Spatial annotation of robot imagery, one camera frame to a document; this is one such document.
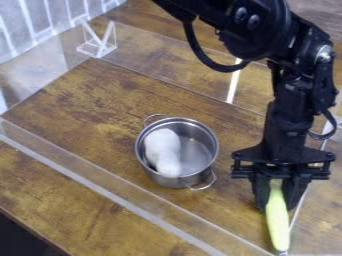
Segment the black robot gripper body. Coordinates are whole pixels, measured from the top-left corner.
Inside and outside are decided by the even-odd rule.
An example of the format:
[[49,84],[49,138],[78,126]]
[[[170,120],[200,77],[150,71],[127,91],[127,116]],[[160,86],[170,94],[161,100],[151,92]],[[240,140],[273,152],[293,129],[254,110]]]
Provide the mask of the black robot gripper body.
[[317,140],[331,137],[313,134],[309,131],[312,124],[313,118],[305,117],[301,122],[292,122],[270,103],[262,141],[233,153],[232,176],[250,180],[258,177],[327,180],[336,155],[305,146],[308,135]]

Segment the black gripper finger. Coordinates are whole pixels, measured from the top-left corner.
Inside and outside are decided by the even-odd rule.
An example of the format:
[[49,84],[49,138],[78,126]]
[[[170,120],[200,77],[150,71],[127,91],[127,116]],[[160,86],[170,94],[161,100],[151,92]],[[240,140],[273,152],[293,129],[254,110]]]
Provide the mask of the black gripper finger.
[[306,192],[308,185],[312,182],[310,176],[294,175],[282,182],[282,192],[285,196],[286,207],[289,210],[294,209]]
[[257,207],[261,211],[265,211],[270,197],[270,178],[257,173],[252,178],[252,186]]

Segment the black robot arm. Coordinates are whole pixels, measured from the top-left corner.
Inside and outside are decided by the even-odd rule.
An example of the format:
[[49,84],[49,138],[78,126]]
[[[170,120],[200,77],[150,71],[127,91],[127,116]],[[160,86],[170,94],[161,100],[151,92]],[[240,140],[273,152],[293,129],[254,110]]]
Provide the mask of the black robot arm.
[[[264,138],[233,153],[232,176],[250,180],[260,209],[269,202],[270,182],[278,179],[286,207],[294,208],[309,183],[329,178],[336,160],[335,154],[305,146],[308,138],[327,140],[335,135],[312,131],[317,115],[337,123],[329,111],[339,95],[331,35],[290,10],[286,0],[151,1],[182,22],[192,49],[212,69],[234,72],[268,60],[274,101],[268,105]],[[228,66],[210,59],[196,36],[197,19],[214,27],[241,63]]]

